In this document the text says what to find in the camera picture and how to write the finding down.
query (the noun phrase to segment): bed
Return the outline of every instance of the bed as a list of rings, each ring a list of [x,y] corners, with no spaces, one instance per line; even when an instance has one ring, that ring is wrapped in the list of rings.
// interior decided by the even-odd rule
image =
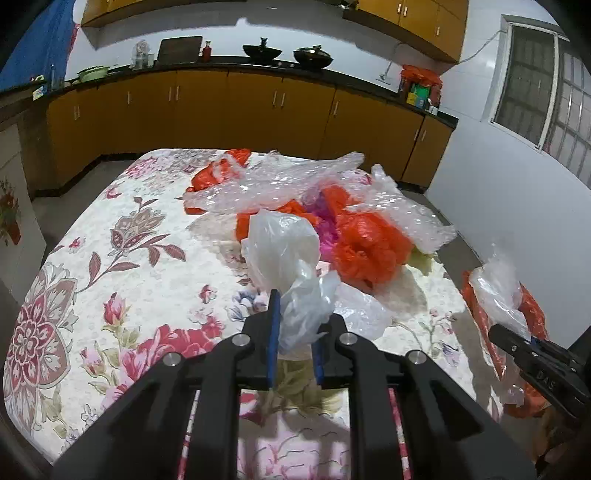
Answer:
[[[232,239],[235,216],[183,209],[192,175],[219,152],[143,155],[78,218],[33,282],[3,387],[10,418],[50,462],[162,355],[205,353],[266,309]],[[427,352],[498,419],[492,364],[443,265],[433,261],[428,275],[404,266],[380,300],[397,316],[378,348]],[[240,400],[240,478],[348,478],[346,391],[320,390],[309,361],[280,361],[275,391],[243,391]]]

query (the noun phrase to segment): cabinet door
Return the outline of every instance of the cabinet door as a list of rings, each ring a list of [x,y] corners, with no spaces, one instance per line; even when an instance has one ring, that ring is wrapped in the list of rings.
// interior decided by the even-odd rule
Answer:
[[[400,26],[433,42],[439,6],[432,0],[405,0]]]
[[[451,58],[460,60],[466,26],[445,8],[439,7],[433,43]]]
[[[100,153],[137,153],[138,123],[132,105],[131,80],[105,83],[99,87],[99,121],[102,124]]]
[[[400,21],[403,3],[404,0],[359,0],[357,8],[397,24]]]
[[[365,161],[373,161],[375,142],[385,109],[386,103],[382,100],[337,90],[319,158],[338,158],[357,151],[365,154]]]
[[[227,86],[227,72],[177,72],[174,147],[220,148]]]
[[[280,94],[273,148],[284,155],[317,159],[335,88],[284,78]]]
[[[437,3],[454,14],[462,23],[468,17],[468,0],[437,0]]]
[[[52,100],[47,108],[47,122],[51,139],[53,160],[56,164],[60,186],[72,178],[76,163],[78,142],[76,91],[68,92]]]
[[[372,158],[364,162],[363,169],[369,171],[371,165],[379,163],[387,175],[396,181],[400,180],[422,123],[422,115],[389,103],[376,139],[375,151]]]
[[[280,91],[281,77],[230,72],[226,102],[220,105],[224,110],[221,148],[273,149]]]
[[[101,15],[105,14],[109,8],[108,0],[88,0],[84,15],[82,16],[82,23],[86,23]]]
[[[138,123],[136,152],[170,148],[174,139],[176,72],[142,74],[132,81],[131,108]]]
[[[430,116],[425,117],[402,181],[428,187],[451,134],[452,129],[448,126]]]

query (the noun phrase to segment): countertop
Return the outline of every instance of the countertop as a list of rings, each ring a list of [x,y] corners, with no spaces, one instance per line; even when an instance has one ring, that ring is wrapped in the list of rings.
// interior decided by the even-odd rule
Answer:
[[[457,126],[458,119],[454,116],[448,115],[443,112],[439,112],[437,115],[432,115],[425,110],[416,108],[408,103],[402,101],[398,92],[393,92],[380,85],[376,85],[366,80],[362,80],[344,73],[336,72],[334,70],[309,70],[303,68],[300,64],[290,61],[283,60],[271,60],[268,63],[259,63],[252,60],[250,57],[234,57],[234,56],[212,56],[211,61],[207,63],[182,63],[176,65],[158,65],[154,67],[142,69],[142,70],[131,70],[128,67],[120,67],[109,73],[106,77],[98,80],[91,80],[84,83],[76,83],[74,85],[54,90],[50,92],[49,96],[61,95],[73,89],[89,88],[101,85],[106,82],[114,82],[117,80],[124,80],[132,78],[136,75],[151,72],[166,72],[168,70],[185,70],[185,69],[204,69],[204,70],[240,70],[249,72],[271,72],[278,73],[281,75],[289,75],[292,77],[315,80],[317,82],[328,83],[337,87],[343,87],[347,89],[356,90],[358,92],[367,93],[371,96],[382,98],[391,102],[395,102],[398,105],[407,108],[413,112],[419,113],[424,116],[430,116],[437,119],[441,123],[447,125],[450,128]]]

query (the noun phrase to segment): blue curtain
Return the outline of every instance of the blue curtain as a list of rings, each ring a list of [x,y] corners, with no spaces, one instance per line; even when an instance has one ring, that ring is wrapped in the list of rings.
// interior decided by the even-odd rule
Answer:
[[[22,36],[0,72],[0,90],[45,75],[51,80],[51,64],[56,76],[66,75],[70,40],[74,31],[72,9],[74,0],[54,0]]]

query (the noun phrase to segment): floor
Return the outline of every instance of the floor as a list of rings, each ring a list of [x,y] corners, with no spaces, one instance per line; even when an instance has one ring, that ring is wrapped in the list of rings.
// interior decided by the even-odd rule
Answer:
[[[58,244],[74,221],[105,187],[131,163],[132,161],[101,162],[61,197],[39,197],[33,201],[33,209],[41,232],[47,241],[46,254]],[[415,192],[404,193],[416,202],[429,207],[442,222],[449,224],[424,195]],[[461,235],[439,251],[439,258],[457,288],[462,286],[464,271],[470,271],[482,265]],[[478,345],[478,342],[478,338],[470,339],[470,343],[475,345]],[[538,426],[537,419],[518,420],[503,416],[501,425],[522,449],[527,452],[531,450],[531,439]]]

